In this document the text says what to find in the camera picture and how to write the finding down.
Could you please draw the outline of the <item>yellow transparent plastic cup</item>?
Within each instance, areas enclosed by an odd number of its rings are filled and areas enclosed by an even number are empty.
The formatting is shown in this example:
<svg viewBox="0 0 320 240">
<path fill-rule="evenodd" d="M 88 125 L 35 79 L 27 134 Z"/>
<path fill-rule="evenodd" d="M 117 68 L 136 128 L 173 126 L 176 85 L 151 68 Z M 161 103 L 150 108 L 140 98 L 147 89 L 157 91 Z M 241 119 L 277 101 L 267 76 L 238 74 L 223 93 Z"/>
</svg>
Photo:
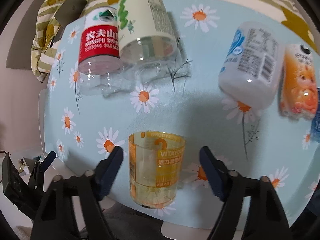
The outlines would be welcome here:
<svg viewBox="0 0 320 240">
<path fill-rule="evenodd" d="M 177 193 L 185 139 L 159 131 L 136 132 L 129 136 L 130 195 L 149 208 L 170 205 Z"/>
</svg>

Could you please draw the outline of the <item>grey bed headboard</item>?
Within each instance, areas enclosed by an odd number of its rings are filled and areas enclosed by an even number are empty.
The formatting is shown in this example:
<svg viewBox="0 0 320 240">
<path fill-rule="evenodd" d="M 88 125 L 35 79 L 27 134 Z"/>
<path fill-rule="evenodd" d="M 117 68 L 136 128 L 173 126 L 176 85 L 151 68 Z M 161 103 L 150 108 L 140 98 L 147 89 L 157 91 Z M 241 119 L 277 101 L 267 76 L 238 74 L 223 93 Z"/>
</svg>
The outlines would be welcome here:
<svg viewBox="0 0 320 240">
<path fill-rule="evenodd" d="M 23 16 L 8 52 L 6 68 L 31 70 L 31 46 L 36 34 L 36 15 L 36 10 L 29 8 Z"/>
</svg>

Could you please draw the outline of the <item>blue label bottle cup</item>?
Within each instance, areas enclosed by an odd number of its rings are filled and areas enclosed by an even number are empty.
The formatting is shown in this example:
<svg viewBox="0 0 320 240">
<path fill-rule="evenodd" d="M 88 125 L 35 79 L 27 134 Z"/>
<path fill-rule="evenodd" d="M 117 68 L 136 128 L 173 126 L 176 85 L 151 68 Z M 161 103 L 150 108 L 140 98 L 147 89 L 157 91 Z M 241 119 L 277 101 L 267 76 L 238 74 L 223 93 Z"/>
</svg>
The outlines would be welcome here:
<svg viewBox="0 0 320 240">
<path fill-rule="evenodd" d="M 320 142 L 320 88 L 318 90 L 318 107 L 311 124 L 311 140 Z"/>
</svg>

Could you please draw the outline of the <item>red label bottle cup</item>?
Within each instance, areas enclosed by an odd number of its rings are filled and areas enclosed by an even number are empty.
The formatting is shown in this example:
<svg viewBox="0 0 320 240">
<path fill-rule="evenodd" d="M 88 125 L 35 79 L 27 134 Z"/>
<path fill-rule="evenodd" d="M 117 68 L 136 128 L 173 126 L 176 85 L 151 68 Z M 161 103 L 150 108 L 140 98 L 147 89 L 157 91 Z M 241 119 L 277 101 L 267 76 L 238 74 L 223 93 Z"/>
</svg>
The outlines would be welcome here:
<svg viewBox="0 0 320 240">
<path fill-rule="evenodd" d="M 85 16 L 81 34 L 78 87 L 84 95 L 107 97 L 124 88 L 119 56 L 117 10 L 99 7 Z"/>
</svg>

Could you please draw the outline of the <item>green label bottle cup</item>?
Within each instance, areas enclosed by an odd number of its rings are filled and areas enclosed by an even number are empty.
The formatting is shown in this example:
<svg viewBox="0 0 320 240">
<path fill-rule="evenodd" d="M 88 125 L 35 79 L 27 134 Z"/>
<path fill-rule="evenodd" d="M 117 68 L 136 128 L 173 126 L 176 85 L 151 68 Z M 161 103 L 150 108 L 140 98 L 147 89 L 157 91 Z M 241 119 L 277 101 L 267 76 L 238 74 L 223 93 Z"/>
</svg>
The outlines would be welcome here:
<svg viewBox="0 0 320 240">
<path fill-rule="evenodd" d="M 178 70 L 181 52 L 162 0 L 120 0 L 118 27 L 126 77 L 150 83 Z"/>
</svg>

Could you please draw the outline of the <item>grey open laptop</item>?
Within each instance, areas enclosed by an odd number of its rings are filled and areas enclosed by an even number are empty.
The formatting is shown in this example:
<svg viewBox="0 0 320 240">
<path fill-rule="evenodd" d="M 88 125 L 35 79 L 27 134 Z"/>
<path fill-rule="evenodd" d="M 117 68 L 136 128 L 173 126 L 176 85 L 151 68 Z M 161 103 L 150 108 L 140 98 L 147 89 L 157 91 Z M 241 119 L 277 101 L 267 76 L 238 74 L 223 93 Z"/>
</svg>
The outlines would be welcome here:
<svg viewBox="0 0 320 240">
<path fill-rule="evenodd" d="M 55 19 L 65 28 L 80 17 L 86 4 L 87 0 L 65 0 L 56 12 Z"/>
</svg>

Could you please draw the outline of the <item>orange label bottle cup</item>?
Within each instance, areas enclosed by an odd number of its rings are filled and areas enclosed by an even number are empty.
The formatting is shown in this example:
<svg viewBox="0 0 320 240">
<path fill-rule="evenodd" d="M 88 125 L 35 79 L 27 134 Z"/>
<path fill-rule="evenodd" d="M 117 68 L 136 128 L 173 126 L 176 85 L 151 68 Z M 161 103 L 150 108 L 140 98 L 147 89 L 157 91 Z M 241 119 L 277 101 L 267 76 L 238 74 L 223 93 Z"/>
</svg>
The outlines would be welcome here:
<svg viewBox="0 0 320 240">
<path fill-rule="evenodd" d="M 292 118 L 313 119 L 318 107 L 312 52 L 302 44 L 288 44 L 283 62 L 280 110 Z"/>
</svg>

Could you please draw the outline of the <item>white label bottle cup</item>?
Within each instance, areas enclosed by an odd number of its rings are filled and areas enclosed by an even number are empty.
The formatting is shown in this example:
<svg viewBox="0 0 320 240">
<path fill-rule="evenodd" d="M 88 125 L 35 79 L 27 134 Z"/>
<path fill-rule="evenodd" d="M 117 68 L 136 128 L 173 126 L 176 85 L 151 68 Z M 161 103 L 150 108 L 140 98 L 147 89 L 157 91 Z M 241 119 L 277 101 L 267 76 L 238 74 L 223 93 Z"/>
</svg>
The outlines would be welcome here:
<svg viewBox="0 0 320 240">
<path fill-rule="evenodd" d="M 277 93 L 284 54 L 285 45 L 267 26 L 242 23 L 220 70 L 220 88 L 249 107 L 268 108 Z"/>
</svg>

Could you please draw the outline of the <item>daisy print blue tablecloth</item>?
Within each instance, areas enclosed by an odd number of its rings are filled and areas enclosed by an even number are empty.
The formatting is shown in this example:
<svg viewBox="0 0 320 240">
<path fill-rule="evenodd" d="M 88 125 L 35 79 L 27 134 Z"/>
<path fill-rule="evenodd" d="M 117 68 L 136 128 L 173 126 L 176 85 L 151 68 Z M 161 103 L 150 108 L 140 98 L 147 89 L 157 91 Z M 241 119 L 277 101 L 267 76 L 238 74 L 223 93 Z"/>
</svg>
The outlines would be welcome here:
<svg viewBox="0 0 320 240">
<path fill-rule="evenodd" d="M 135 84 L 108 98 L 86 95 L 76 75 L 84 20 L 65 28 L 58 51 L 61 62 L 48 84 L 45 144 L 74 173 L 81 175 L 107 157 L 114 145 L 128 149 L 132 133 L 152 130 L 186 139 L 177 196 L 168 207 L 150 210 L 130 197 L 129 159 L 123 164 L 110 196 L 130 208 L 161 220 L 210 228 L 221 209 L 199 163 L 208 146 L 243 176 L 268 176 L 293 223 L 308 203 L 319 178 L 319 147 L 308 137 L 311 122 L 282 116 L 278 102 L 264 111 L 244 106 L 225 95 L 218 75 L 236 29 L 246 21 L 270 28 L 281 42 L 303 40 L 284 25 L 254 10 L 219 0 L 163 0 L 188 60 L 187 77 Z"/>
</svg>

